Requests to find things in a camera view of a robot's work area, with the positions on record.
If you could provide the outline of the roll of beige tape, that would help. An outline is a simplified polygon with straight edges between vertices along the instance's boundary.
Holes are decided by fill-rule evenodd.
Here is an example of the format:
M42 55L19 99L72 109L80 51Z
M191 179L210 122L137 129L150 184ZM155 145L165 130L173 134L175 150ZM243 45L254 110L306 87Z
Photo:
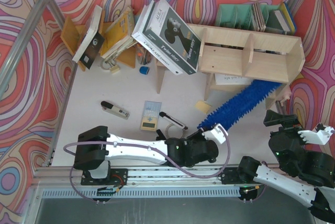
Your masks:
M166 138L184 138L185 137L185 129L177 127L174 124L169 124L165 129Z

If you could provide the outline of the blue microfibre duster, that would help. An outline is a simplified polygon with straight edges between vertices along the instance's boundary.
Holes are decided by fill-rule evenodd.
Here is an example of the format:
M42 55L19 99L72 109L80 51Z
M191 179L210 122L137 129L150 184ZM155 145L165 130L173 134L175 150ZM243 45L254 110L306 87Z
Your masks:
M221 124L225 130L229 130L280 86L278 82L253 80L249 86L212 111L197 128L209 129Z

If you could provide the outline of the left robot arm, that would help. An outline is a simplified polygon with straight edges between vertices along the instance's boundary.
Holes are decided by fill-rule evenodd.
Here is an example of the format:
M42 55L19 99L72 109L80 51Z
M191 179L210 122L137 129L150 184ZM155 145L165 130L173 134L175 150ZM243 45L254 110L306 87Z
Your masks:
M218 146L201 133L190 138L141 141L122 138L108 133L106 126L97 126L79 134L74 168L82 171L106 169L112 160L146 161L170 167L193 167L218 157Z

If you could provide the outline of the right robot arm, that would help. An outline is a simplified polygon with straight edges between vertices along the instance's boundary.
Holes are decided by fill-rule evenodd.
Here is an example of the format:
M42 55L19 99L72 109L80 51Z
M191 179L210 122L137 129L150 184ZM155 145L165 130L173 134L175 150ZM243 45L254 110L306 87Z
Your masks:
M314 217L334 223L334 157L304 148L328 143L334 128L319 123L314 130L305 130L296 115L272 110L267 110L263 123L267 127L279 125L277 132L270 133L269 147L286 175L243 156L237 168L240 179L272 187L307 207Z

